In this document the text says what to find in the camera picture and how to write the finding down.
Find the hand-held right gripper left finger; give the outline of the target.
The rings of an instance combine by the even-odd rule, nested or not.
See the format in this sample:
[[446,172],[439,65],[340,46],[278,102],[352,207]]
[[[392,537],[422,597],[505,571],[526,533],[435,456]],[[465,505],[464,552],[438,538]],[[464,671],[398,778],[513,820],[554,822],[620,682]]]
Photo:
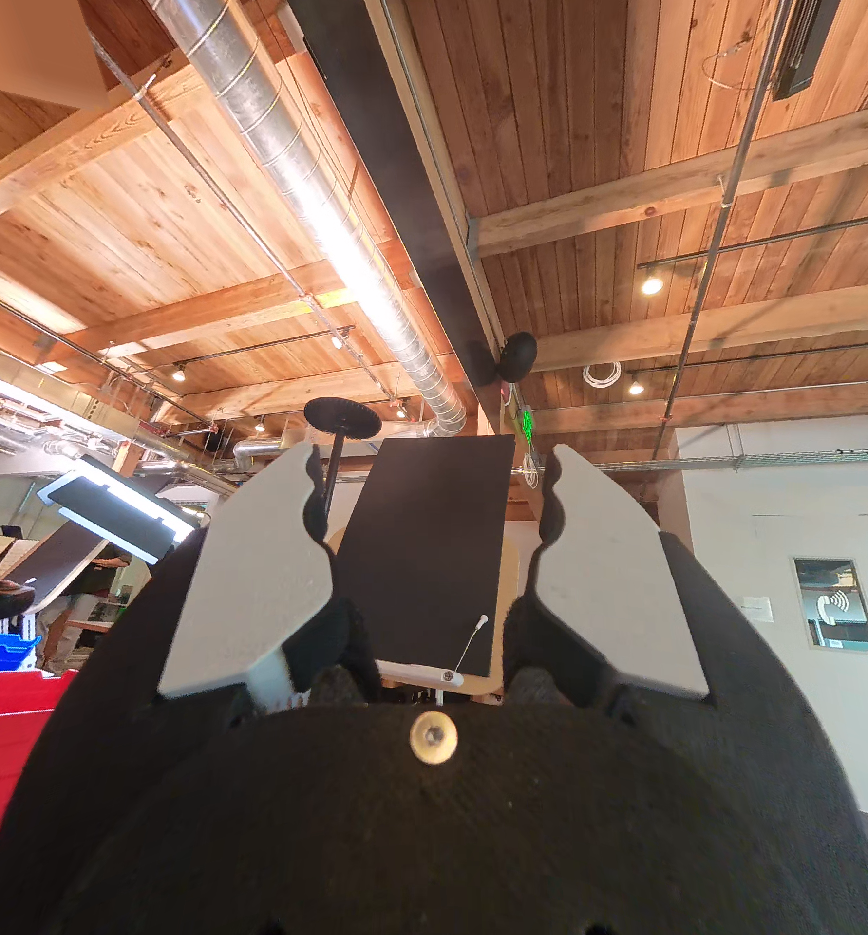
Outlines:
[[166,699],[230,685],[256,707],[285,707],[296,686],[284,644],[330,601],[325,520],[311,534],[319,450],[300,442],[242,485],[206,529],[158,682]]

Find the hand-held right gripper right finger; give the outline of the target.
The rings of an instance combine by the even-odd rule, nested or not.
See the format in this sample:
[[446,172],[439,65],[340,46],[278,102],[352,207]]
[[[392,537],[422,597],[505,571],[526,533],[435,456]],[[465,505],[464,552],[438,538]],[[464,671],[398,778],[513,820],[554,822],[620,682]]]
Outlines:
[[539,532],[526,597],[538,616],[538,665],[563,693],[592,699],[599,666],[617,685],[708,696],[660,528],[568,446],[548,457]]

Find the glowing light panel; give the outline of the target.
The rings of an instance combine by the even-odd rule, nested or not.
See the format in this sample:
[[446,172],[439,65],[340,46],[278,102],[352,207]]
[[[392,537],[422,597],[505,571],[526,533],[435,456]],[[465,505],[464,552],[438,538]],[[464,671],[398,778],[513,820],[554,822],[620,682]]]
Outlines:
[[38,498],[47,506],[56,505],[67,520],[150,566],[198,530],[198,523],[181,509],[144,492],[86,454],[43,486]]

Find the large black tilted board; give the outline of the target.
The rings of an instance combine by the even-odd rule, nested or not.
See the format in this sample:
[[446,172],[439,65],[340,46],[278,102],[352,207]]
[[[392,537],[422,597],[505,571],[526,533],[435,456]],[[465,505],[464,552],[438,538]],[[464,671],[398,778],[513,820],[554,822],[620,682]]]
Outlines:
[[375,660],[452,668],[487,614],[460,670],[501,689],[518,572],[503,545],[514,448],[513,435],[382,441],[335,563]]

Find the white bar with thin antenna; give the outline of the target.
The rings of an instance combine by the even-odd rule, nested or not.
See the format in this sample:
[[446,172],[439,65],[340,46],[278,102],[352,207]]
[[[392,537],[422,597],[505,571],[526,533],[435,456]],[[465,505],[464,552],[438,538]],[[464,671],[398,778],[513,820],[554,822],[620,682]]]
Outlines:
[[459,660],[452,668],[437,668],[421,664],[406,664],[376,659],[376,665],[383,679],[393,683],[415,684],[436,690],[449,690],[455,694],[469,696],[485,695],[491,690],[486,687],[485,677],[465,675],[460,666],[471,648],[477,634],[490,622],[487,614],[481,615],[474,626]]

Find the black pole with disc top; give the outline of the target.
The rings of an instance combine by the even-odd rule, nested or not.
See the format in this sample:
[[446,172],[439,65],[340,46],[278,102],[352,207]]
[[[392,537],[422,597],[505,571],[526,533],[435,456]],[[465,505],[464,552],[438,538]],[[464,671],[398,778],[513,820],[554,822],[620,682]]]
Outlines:
[[323,493],[324,515],[328,517],[344,442],[347,439],[366,441],[375,438],[381,431],[381,418],[365,404],[334,396],[311,399],[303,414],[310,427],[333,436]]

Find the phone icon door sign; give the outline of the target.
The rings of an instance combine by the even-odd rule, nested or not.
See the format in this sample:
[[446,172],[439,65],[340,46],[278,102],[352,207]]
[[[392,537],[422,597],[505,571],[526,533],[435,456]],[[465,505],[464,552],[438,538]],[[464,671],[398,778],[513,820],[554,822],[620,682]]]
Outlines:
[[796,557],[792,561],[811,644],[868,654],[868,608],[854,560]]

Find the black ceiling dome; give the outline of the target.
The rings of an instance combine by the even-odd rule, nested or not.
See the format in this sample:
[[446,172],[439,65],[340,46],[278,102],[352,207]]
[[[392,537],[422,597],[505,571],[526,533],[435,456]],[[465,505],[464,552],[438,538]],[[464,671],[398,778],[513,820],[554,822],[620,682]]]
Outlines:
[[475,388],[486,387],[497,380],[514,384],[529,374],[538,353],[534,334],[516,332],[507,338],[496,359],[483,341],[470,341],[464,345],[462,359],[469,382]]

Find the black ceiling heater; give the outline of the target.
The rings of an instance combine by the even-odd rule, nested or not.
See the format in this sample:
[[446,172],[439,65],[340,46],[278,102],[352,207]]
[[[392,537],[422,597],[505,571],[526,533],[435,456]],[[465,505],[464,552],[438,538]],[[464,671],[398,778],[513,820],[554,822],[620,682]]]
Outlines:
[[840,1],[795,2],[774,77],[774,101],[809,88],[839,6]]

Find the black tilted board white frame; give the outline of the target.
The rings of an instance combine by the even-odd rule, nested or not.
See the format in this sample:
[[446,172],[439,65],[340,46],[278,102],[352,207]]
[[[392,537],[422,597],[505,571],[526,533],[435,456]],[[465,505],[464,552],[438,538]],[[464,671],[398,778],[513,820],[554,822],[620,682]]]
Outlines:
[[107,545],[107,540],[72,521],[40,541],[6,575],[30,587],[34,601],[19,614],[34,614],[59,596]]

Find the silver spiral duct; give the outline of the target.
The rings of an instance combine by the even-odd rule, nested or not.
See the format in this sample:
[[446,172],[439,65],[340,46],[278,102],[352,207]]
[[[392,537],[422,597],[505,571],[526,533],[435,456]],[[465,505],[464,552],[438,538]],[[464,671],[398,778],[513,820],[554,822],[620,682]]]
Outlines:
[[150,1],[148,6],[432,410],[433,418],[417,433],[458,435],[467,420],[461,398],[415,328],[390,264],[241,4]]

